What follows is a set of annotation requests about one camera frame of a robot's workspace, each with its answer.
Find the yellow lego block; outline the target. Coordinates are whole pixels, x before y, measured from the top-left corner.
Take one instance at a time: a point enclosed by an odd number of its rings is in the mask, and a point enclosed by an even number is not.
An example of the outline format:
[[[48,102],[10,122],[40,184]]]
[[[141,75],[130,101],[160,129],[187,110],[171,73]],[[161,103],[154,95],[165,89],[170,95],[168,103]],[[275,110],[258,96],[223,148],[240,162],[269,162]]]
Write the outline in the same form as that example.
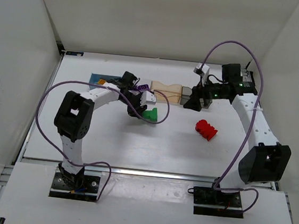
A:
[[[98,82],[97,82],[98,85],[101,85],[101,86],[107,86],[107,81],[104,80],[104,79],[100,79]]]

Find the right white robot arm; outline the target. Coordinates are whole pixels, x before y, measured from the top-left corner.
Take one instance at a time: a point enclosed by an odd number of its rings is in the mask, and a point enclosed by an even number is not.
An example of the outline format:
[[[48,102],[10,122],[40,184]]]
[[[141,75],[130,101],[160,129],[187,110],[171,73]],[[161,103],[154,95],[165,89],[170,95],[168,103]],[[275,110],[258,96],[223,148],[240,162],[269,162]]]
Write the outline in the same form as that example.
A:
[[[194,73],[200,76],[192,88],[186,109],[200,111],[216,99],[226,99],[236,111],[247,137],[248,152],[236,154],[229,170],[215,180],[214,189],[223,193],[247,190],[252,184],[279,181],[291,157],[288,145],[282,145],[272,133],[260,107],[260,97],[251,77],[239,63],[222,65],[222,79],[213,83],[210,68],[198,64]]]

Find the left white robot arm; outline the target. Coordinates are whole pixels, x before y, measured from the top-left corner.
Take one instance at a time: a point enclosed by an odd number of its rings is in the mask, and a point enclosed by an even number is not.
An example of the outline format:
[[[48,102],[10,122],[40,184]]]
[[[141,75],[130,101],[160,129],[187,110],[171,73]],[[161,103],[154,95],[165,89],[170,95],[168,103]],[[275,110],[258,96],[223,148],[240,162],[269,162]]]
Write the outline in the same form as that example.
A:
[[[147,99],[154,95],[135,89],[137,77],[125,72],[123,77],[97,84],[95,88],[82,93],[69,91],[65,95],[54,118],[54,126],[60,134],[65,154],[59,170],[65,179],[76,182],[84,175],[82,161],[82,139],[89,131],[93,112],[114,101],[130,102],[127,112],[130,116],[142,114],[147,109]]]

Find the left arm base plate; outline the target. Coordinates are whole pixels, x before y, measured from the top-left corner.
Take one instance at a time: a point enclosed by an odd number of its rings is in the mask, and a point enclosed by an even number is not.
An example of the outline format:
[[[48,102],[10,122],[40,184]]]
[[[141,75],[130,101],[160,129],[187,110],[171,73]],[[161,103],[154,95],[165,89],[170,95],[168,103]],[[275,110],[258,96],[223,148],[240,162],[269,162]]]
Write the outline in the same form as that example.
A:
[[[84,202],[96,202],[98,198],[98,189],[101,183],[101,174],[99,172],[85,171],[80,185],[67,185],[62,174],[57,169],[48,193],[49,197],[63,198],[69,200],[79,200]]]

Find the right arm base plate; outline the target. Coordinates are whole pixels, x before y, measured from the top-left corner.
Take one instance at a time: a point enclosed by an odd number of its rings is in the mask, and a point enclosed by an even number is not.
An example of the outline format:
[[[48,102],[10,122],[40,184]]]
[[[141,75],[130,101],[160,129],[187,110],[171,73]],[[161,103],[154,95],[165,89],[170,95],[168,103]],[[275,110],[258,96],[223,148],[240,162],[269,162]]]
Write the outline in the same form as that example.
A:
[[[194,186],[187,189],[193,195],[193,214],[221,218],[243,218],[240,193],[222,193],[212,187]]]

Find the green lego block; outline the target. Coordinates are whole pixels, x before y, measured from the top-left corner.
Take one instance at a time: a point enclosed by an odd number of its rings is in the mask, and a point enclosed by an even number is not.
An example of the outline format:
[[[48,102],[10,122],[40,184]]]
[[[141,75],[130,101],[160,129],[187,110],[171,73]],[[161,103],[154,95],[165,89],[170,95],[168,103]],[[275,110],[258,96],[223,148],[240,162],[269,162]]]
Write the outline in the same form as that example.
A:
[[[152,108],[151,110],[146,110],[144,111],[141,116],[146,119],[149,120],[150,122],[157,122],[158,121],[158,109],[156,107]]]

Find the purple lego block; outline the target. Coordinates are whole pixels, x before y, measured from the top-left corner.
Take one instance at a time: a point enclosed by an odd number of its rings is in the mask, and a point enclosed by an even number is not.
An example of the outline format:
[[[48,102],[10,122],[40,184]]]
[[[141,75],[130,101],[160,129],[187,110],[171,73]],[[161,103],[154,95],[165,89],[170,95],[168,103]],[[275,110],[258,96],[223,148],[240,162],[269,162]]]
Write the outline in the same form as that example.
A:
[[[136,88],[138,91],[149,91],[150,87],[149,85],[143,84],[143,85],[138,85]]]

